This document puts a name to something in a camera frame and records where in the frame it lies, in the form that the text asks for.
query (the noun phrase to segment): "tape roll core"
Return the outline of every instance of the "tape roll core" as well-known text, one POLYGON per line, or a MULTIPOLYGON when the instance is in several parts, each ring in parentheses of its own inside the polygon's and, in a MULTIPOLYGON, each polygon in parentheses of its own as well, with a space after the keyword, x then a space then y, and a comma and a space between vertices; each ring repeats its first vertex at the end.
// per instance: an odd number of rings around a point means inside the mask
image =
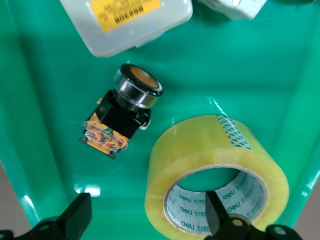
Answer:
POLYGON ((177 186, 187 176, 210 168, 240 170, 234 180, 216 190, 229 213, 244 215, 264 230, 283 212, 288 181, 251 131, 228 117, 195 117, 168 129, 151 151, 145 211, 164 236, 203 240, 210 235, 205 193, 177 186))

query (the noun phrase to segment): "deli logo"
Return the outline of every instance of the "deli logo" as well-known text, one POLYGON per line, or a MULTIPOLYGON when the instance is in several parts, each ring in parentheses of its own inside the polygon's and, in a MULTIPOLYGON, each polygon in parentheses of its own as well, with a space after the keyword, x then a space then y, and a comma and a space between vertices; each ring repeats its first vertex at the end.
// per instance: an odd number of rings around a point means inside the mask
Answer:
POLYGON ((189 214, 189 215, 193 215, 193 214, 192 214, 192 210, 183 208, 182 206, 180 207, 180 211, 181 211, 181 212, 184 212, 184 213, 186 213, 186 214, 189 214))
POLYGON ((195 230, 195 225, 191 224, 191 223, 187 223, 185 221, 182 221, 181 222, 181 225, 186 227, 187 229, 192 229, 192 230, 195 230))
POLYGON ((227 198, 230 198, 232 195, 234 195, 236 192, 235 190, 233 189, 231 192, 223 195, 223 199, 227 199, 227 198))
POLYGON ((128 12, 124 12, 120 14, 119 16, 114 18, 114 21, 116 24, 120 24, 126 20, 129 20, 130 18, 135 17, 136 15, 139 15, 140 13, 143 13, 144 7, 143 6, 138 6, 133 9, 131 9, 128 12))
POLYGON ((184 200, 184 201, 188 201, 189 203, 192 202, 192 201, 191 201, 191 198, 186 197, 186 196, 183 196, 183 195, 181 195, 181 194, 179 194, 179 198, 181 198, 181 199, 184 200))
POLYGON ((237 202, 236 204, 233 204, 232 206, 228 207, 226 210, 228 213, 232 212, 233 210, 236 210, 237 208, 240 208, 240 202, 237 202))

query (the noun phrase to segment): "clear packing tape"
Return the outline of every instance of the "clear packing tape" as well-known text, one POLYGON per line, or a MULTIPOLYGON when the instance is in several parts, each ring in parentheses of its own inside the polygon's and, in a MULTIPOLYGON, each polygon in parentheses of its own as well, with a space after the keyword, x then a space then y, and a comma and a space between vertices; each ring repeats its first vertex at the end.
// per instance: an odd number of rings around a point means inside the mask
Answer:
POLYGON ((155 229, 172 240, 203 240, 211 234, 205 193, 177 185, 211 168, 239 170, 216 190, 228 213, 244 215, 264 230, 285 209, 287 178, 252 132, 227 116, 204 115, 172 126, 152 149, 145 211, 155 229))

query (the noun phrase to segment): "green tray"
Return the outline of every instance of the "green tray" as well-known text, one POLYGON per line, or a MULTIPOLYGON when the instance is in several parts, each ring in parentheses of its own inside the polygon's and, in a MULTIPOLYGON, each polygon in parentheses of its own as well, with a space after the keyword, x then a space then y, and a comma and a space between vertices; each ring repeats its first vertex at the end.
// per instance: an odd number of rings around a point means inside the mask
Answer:
POLYGON ((293 227, 320 175, 320 3, 269 0, 253 20, 193 1, 191 20, 111 58, 86 49, 58 0, 0 1, 0 160, 31 225, 93 193, 83 239, 165 239, 144 210, 149 154, 173 124, 219 114, 246 124, 285 172, 293 227), (122 63, 163 85, 151 125, 112 160, 82 124, 122 63))

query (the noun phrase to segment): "white plastic container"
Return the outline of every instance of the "white plastic container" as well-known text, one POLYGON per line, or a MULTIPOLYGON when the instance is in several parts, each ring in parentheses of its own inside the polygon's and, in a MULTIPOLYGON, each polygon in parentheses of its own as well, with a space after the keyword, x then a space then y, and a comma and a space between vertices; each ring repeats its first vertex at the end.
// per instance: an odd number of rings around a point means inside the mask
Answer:
POLYGON ((267 0, 198 0, 233 20, 254 19, 267 0))
POLYGON ((191 0, 60 0, 90 52, 111 57, 188 21, 191 0))

